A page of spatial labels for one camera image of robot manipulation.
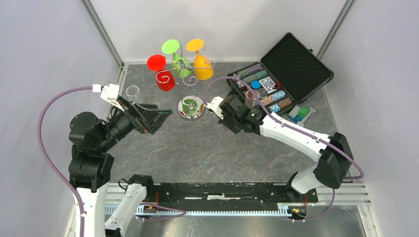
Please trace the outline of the clear wine glass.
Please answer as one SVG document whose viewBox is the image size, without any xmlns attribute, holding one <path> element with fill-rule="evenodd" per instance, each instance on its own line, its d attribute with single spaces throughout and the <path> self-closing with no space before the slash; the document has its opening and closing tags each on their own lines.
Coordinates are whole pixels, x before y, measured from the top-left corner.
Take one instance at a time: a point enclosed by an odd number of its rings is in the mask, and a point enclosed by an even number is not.
<svg viewBox="0 0 419 237">
<path fill-rule="evenodd" d="M 245 95 L 245 105 L 252 109 L 257 104 L 257 98 L 259 98 L 260 94 L 257 90 L 247 90 L 244 92 Z"/>
<path fill-rule="evenodd" d="M 131 85 L 126 89 L 127 99 L 136 104 L 144 102 L 144 94 L 136 85 Z"/>
</svg>

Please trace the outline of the yellow wine glass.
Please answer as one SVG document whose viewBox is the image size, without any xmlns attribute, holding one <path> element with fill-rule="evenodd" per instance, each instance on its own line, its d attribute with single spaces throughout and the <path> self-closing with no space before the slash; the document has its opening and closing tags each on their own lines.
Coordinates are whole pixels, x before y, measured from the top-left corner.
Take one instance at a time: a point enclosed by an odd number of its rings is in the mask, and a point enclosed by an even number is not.
<svg viewBox="0 0 419 237">
<path fill-rule="evenodd" d="M 203 55 L 204 49 L 205 43 L 202 39 L 193 39 L 186 44 L 187 51 L 196 53 L 192 68 L 198 80 L 208 80 L 214 74 L 213 63 Z"/>
</svg>

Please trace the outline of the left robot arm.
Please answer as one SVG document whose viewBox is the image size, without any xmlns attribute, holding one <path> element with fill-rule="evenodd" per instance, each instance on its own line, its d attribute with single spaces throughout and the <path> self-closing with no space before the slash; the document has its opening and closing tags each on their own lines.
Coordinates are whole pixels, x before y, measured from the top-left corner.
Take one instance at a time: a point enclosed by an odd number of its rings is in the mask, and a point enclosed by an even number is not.
<svg viewBox="0 0 419 237">
<path fill-rule="evenodd" d="M 108 151 L 132 131 L 155 134 L 172 115 L 172 110 L 159 109 L 157 105 L 124 99 L 120 104 L 121 109 L 106 120 L 82 112 L 70 122 L 69 140 L 73 146 L 69 181 L 76 190 L 78 237 L 124 237 L 140 203 L 155 196 L 152 177 L 134 174 L 122 202 L 105 219 L 106 194 L 115 160 Z"/>
</svg>

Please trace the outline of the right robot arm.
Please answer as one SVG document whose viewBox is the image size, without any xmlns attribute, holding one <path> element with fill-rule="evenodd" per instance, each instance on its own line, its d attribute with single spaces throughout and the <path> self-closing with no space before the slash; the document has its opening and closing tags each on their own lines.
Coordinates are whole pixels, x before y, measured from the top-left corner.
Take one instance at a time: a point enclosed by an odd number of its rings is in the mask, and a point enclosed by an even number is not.
<svg viewBox="0 0 419 237">
<path fill-rule="evenodd" d="M 299 201 L 309 190 L 320 186 L 340 188 L 353 163 L 346 138 L 340 133 L 329 136 L 311 131 L 284 120 L 264 106 L 249 108 L 235 95 L 225 99 L 214 97 L 207 108 L 215 112 L 219 123 L 233 133 L 244 131 L 275 139 L 315 162 L 290 178 L 285 194 L 291 201 Z"/>
</svg>

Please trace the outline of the green wine glass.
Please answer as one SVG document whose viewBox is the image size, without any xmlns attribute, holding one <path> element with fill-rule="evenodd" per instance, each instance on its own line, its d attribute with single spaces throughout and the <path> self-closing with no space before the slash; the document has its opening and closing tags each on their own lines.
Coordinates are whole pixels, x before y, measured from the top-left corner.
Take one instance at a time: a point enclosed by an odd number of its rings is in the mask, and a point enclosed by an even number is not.
<svg viewBox="0 0 419 237">
<path fill-rule="evenodd" d="M 162 52 L 164 54 L 171 54 L 171 66 L 175 75 L 179 78 L 185 78 L 191 74 L 191 71 L 188 69 L 190 66 L 189 61 L 183 57 L 182 52 L 178 53 L 178 50 L 181 49 L 181 44 L 176 39 L 169 39 L 162 45 Z"/>
</svg>

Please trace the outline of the red wine glass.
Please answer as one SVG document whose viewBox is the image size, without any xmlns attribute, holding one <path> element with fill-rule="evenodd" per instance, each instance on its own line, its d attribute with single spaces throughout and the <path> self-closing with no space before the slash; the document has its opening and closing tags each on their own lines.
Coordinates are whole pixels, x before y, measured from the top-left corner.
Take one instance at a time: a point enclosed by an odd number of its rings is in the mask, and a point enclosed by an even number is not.
<svg viewBox="0 0 419 237">
<path fill-rule="evenodd" d="M 170 91 L 175 87 L 174 77 L 171 71 L 165 68 L 166 58 L 162 55 L 155 54 L 147 60 L 149 70 L 155 72 L 155 82 L 162 91 Z"/>
</svg>

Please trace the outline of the clear wine glass front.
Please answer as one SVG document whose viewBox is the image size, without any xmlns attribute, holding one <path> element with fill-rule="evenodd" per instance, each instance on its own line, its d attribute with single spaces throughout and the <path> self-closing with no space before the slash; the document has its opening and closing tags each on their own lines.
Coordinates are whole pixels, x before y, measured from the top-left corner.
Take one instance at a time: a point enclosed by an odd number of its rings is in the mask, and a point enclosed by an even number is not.
<svg viewBox="0 0 419 237">
<path fill-rule="evenodd" d="M 136 104 L 144 102 L 144 94 L 136 85 L 131 85 L 126 89 L 127 99 Z"/>
</svg>

